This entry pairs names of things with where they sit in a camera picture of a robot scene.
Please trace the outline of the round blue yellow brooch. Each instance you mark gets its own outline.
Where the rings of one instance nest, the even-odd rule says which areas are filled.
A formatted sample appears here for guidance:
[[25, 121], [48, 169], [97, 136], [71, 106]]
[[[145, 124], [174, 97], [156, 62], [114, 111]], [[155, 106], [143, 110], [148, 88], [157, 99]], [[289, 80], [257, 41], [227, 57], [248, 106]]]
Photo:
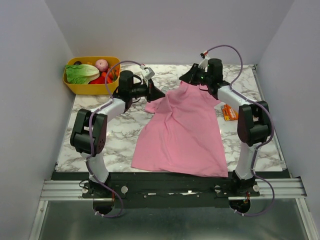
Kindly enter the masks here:
[[169, 90], [169, 88], [168, 88], [168, 87], [165, 87], [165, 86], [162, 87], [162, 89], [161, 89], [161, 91], [164, 92], [164, 93], [166, 93], [168, 90]]

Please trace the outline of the pink t-shirt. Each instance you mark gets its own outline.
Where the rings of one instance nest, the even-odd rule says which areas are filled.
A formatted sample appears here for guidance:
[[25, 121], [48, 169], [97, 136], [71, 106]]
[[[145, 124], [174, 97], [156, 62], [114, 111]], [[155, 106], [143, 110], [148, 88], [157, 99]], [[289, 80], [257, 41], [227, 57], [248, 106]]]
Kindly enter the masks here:
[[131, 167], [226, 178], [218, 104], [209, 93], [185, 82], [147, 103], [145, 111], [153, 116], [138, 136]]

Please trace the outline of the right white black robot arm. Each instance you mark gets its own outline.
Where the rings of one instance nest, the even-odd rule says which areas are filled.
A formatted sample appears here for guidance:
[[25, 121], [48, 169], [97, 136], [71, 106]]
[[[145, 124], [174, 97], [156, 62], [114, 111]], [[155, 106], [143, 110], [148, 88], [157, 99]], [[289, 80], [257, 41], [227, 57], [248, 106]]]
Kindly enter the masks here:
[[256, 184], [255, 166], [260, 148], [274, 134], [269, 107], [265, 101], [253, 101], [233, 89], [224, 80], [221, 59], [211, 58], [205, 62], [206, 68], [195, 63], [179, 80], [193, 86], [207, 87], [212, 97], [238, 113], [237, 135], [241, 141], [241, 149], [227, 189], [233, 195], [241, 196], [252, 191]]

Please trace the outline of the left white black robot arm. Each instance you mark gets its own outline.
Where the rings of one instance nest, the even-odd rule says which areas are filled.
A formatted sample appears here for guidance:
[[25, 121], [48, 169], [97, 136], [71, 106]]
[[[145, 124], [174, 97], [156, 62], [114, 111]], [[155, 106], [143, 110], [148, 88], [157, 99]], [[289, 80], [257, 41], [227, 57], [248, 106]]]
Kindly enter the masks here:
[[152, 102], [165, 97], [165, 94], [155, 87], [152, 80], [155, 73], [150, 67], [144, 68], [141, 74], [142, 77], [139, 77], [132, 71], [122, 71], [119, 74], [118, 87], [111, 98], [95, 110], [80, 109], [75, 118], [70, 144], [85, 159], [89, 180], [95, 183], [93, 191], [101, 198], [115, 192], [107, 182], [109, 172], [102, 154], [108, 122], [127, 112], [134, 99], [143, 97]]

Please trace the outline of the orange black packet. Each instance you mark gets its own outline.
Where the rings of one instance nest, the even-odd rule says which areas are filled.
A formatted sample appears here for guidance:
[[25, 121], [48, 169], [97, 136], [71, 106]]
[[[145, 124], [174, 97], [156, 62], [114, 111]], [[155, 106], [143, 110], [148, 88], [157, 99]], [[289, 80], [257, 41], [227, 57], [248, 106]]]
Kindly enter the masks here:
[[221, 106], [221, 111], [223, 114], [223, 118], [226, 122], [228, 121], [237, 121], [238, 120], [238, 113], [231, 108], [229, 105], [224, 104]]

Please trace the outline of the red toy pepper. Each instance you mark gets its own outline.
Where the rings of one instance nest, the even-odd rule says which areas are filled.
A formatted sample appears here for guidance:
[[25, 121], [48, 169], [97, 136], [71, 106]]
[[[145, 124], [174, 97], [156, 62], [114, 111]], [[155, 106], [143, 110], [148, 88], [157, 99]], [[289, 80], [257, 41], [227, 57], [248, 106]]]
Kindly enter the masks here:
[[107, 82], [107, 77], [108, 77], [107, 72], [102, 72], [101, 75], [98, 78], [90, 81], [89, 84], [99, 85], [99, 84], [104, 84], [105, 81], [106, 81], [107, 84], [111, 84], [112, 82], [111, 83]]

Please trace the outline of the yellow plastic bin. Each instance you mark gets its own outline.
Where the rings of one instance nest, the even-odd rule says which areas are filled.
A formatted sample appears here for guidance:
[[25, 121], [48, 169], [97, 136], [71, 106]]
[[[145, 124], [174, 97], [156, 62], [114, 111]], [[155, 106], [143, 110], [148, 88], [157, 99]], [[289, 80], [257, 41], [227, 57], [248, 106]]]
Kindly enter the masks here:
[[[107, 60], [108, 62], [108, 70], [104, 71], [109, 74], [115, 67], [119, 67], [119, 73], [121, 71], [121, 67], [119, 65], [120, 60], [114, 56], [81, 56], [75, 57], [66, 65], [74, 65], [76, 61], [81, 61], [82, 64], [95, 66], [95, 63], [99, 59]], [[114, 90], [119, 85], [119, 77], [113, 83], [107, 84], [105, 80], [104, 84], [70, 84], [67, 81], [66, 72], [64, 69], [63, 73], [63, 82], [70, 88], [70, 90], [76, 95], [111, 95]]]

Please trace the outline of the pink toy onion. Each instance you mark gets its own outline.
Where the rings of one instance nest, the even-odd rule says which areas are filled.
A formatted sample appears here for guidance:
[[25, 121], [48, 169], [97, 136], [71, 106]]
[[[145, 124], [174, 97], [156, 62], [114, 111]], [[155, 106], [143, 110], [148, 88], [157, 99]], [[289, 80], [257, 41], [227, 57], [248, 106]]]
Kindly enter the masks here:
[[105, 59], [98, 59], [94, 66], [100, 71], [100, 72], [105, 72], [109, 69], [109, 63]]

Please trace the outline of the green toy lettuce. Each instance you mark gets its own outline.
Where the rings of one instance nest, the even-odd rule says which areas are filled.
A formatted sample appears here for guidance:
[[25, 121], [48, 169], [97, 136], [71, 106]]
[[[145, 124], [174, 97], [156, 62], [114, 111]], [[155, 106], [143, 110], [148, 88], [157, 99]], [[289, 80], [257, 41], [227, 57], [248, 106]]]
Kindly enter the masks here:
[[86, 85], [100, 76], [100, 71], [93, 65], [65, 65], [66, 79], [69, 84]]

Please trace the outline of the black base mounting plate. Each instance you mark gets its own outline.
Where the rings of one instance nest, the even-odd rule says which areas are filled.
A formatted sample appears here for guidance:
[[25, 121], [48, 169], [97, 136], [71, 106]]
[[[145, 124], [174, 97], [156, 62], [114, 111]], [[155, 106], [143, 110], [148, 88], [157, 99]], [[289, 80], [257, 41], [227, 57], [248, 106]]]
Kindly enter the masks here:
[[109, 213], [120, 209], [172, 208], [241, 208], [250, 198], [258, 197], [255, 179], [200, 177], [165, 172], [112, 172], [103, 187], [89, 180], [84, 172], [54, 172], [52, 181], [62, 189], [74, 186], [80, 190], [78, 200], [92, 201], [94, 210]]

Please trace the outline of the aluminium frame rail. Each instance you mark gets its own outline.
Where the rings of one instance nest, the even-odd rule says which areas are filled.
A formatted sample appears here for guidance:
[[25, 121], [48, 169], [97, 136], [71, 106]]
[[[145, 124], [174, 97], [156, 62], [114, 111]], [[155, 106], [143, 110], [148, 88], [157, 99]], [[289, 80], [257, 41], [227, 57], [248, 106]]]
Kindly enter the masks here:
[[[299, 178], [274, 178], [268, 180], [273, 189], [274, 197], [276, 199], [304, 199], [307, 197], [306, 190]], [[254, 199], [271, 199], [272, 190], [269, 185], [261, 180], [257, 181], [259, 186], [259, 196], [249, 195], [251, 200]], [[62, 181], [62, 180], [48, 180], [45, 181], [41, 194], [41, 201], [111, 201], [110, 197], [99, 197], [93, 196], [89, 197], [83, 196], [83, 189], [79, 186], [78, 180]]]

